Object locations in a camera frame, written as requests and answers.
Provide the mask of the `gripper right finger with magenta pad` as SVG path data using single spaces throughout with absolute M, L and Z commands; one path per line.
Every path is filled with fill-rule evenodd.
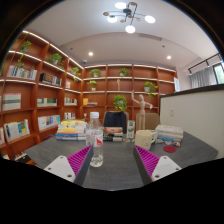
M 137 145 L 134 146 L 133 155 L 144 185 L 181 170 L 168 156 L 159 157 Z

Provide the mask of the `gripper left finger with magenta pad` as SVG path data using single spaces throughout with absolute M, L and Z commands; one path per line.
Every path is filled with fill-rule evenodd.
M 87 146 L 68 157 L 58 156 L 45 168 L 45 171 L 82 186 L 92 156 L 93 147 Z

